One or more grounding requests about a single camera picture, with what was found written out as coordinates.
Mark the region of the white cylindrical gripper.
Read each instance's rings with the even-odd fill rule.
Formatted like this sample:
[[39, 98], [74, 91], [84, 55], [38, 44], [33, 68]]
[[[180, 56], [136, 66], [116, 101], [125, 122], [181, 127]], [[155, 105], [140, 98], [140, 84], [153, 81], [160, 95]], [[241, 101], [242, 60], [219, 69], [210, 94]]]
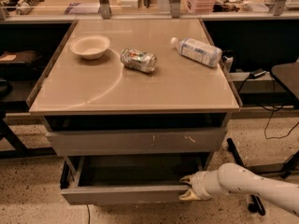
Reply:
[[191, 186], [184, 194], [178, 196], [182, 201], [205, 201], [222, 193], [216, 171], [185, 175], [179, 181]]

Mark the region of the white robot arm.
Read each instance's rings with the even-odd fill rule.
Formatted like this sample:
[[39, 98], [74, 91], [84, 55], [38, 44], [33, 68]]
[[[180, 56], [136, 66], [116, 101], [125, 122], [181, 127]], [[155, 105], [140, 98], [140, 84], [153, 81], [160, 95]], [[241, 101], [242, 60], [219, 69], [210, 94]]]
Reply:
[[179, 196], [182, 201], [209, 200], [222, 194], [248, 194], [299, 217], [298, 184], [262, 177], [235, 163], [225, 163], [215, 171], [186, 175], [180, 182], [190, 186]]

